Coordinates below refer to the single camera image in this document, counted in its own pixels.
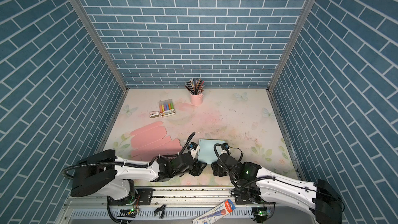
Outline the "light blue paper box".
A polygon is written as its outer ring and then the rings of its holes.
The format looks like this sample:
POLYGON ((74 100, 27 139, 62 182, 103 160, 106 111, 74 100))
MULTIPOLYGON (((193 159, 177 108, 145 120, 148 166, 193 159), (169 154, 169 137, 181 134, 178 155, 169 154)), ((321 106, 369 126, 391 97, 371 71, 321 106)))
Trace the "light blue paper box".
POLYGON ((199 154, 198 160, 205 164, 212 164, 218 160, 215 152, 214 145, 215 144, 224 144, 224 140, 209 140, 209 139, 200 139, 199 140, 199 154))

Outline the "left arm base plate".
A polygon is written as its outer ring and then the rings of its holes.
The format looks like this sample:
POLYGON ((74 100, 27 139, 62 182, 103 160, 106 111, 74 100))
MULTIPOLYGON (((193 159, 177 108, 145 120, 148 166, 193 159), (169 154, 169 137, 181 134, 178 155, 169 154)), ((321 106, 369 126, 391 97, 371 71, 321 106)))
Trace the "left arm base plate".
POLYGON ((110 199, 110 206, 147 206, 151 204, 154 190, 151 188, 135 189, 134 196, 127 196, 122 200, 110 199))

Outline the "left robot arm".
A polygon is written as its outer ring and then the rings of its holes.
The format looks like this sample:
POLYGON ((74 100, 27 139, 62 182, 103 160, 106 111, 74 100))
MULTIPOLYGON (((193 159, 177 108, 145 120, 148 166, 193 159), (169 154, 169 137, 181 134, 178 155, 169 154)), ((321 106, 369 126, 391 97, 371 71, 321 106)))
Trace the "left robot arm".
POLYGON ((206 166, 194 160, 189 152, 155 156, 149 162, 142 162, 120 158, 115 150, 109 149, 82 159, 61 173, 72 180, 70 195, 74 198, 101 194, 124 200, 134 197, 135 180, 162 183, 187 173, 200 176, 206 166))

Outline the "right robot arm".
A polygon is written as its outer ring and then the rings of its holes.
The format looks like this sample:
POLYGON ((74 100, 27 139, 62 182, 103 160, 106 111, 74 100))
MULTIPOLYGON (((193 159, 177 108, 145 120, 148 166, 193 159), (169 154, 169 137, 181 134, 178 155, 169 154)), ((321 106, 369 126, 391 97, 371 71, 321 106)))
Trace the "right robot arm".
POLYGON ((232 195, 257 204, 282 204, 315 218, 319 224, 341 224, 345 205, 341 195, 325 180, 292 179, 251 162, 240 162, 228 152, 216 154, 219 170, 227 175, 232 195))

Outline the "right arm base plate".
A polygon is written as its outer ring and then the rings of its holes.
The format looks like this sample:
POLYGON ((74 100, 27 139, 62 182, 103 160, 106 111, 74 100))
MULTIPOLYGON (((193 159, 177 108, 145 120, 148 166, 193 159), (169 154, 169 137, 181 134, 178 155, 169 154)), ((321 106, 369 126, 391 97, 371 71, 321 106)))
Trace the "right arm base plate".
POLYGON ((231 195, 238 205, 244 204, 262 204, 264 201, 260 197, 260 189, 257 186, 251 186, 242 191, 233 189, 231 195))

